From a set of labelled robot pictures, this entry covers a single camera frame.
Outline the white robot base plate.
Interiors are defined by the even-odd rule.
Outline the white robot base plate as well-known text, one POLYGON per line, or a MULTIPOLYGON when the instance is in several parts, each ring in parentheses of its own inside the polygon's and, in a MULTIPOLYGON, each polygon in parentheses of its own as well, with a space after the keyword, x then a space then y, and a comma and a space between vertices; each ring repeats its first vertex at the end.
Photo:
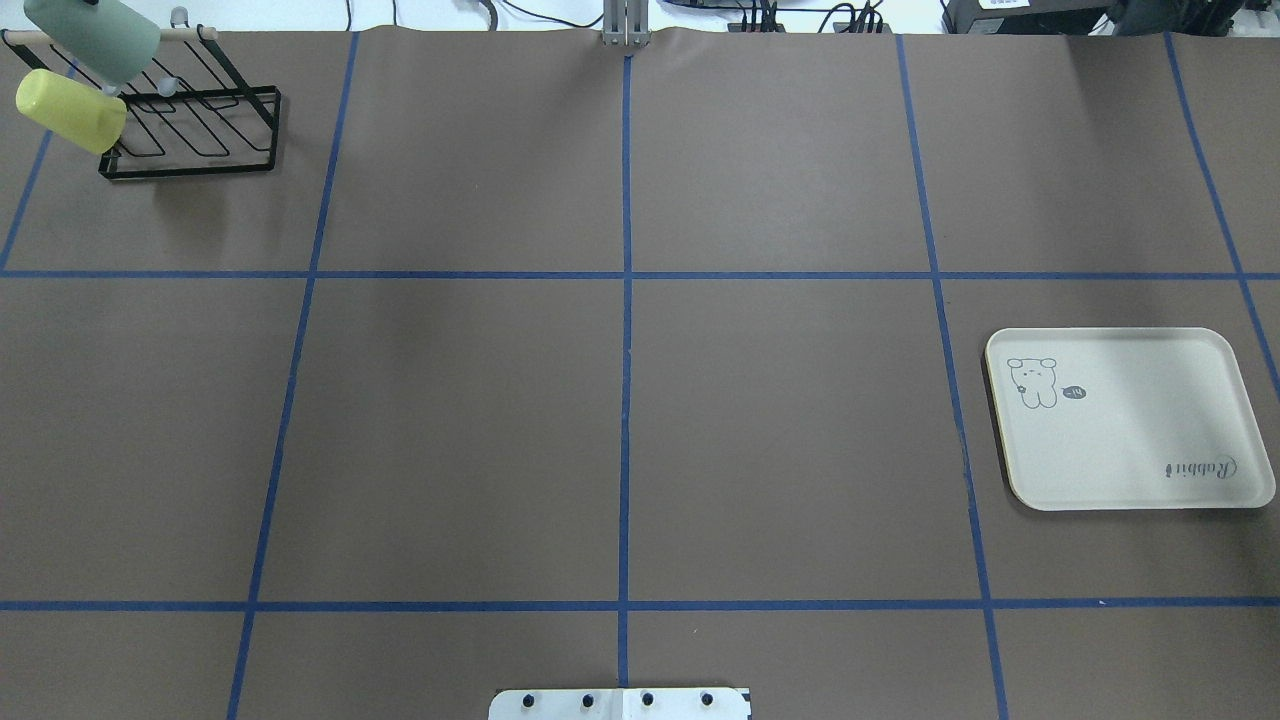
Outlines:
POLYGON ((489 719, 751 719, 748 689, 650 687, 511 689, 492 700, 489 719))

